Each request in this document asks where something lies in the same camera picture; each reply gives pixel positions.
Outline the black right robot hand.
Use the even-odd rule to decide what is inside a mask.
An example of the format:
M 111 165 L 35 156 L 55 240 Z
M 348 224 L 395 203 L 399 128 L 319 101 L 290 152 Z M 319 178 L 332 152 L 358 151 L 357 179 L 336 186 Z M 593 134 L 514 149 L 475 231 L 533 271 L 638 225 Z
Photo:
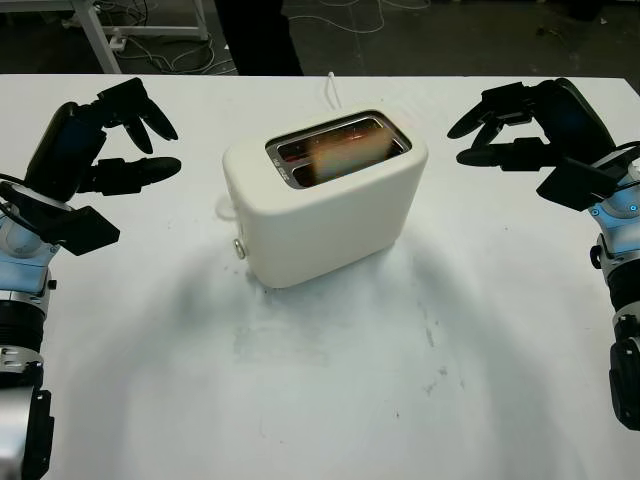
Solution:
M 506 126 L 541 127 L 544 137 L 495 139 Z M 457 154 L 460 164 L 499 167 L 504 171 L 538 171 L 565 160 L 591 165 L 614 150 L 615 142 L 596 111 L 566 78 L 534 86 L 516 82 L 485 90 L 481 100 L 447 132 L 459 139 L 477 135 L 471 147 Z

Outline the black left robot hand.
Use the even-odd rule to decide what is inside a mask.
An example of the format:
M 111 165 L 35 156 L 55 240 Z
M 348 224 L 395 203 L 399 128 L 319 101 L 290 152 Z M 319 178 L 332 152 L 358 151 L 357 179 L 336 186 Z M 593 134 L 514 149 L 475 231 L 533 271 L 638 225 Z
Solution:
M 98 158 L 107 131 L 119 126 L 147 157 L 134 162 Z M 167 141 L 178 138 L 139 78 L 99 92 L 89 104 L 67 102 L 58 108 L 45 130 L 27 167 L 24 184 L 61 202 L 77 193 L 139 193 L 143 187 L 181 170 L 181 161 L 176 158 L 149 156 L 153 153 L 149 131 Z

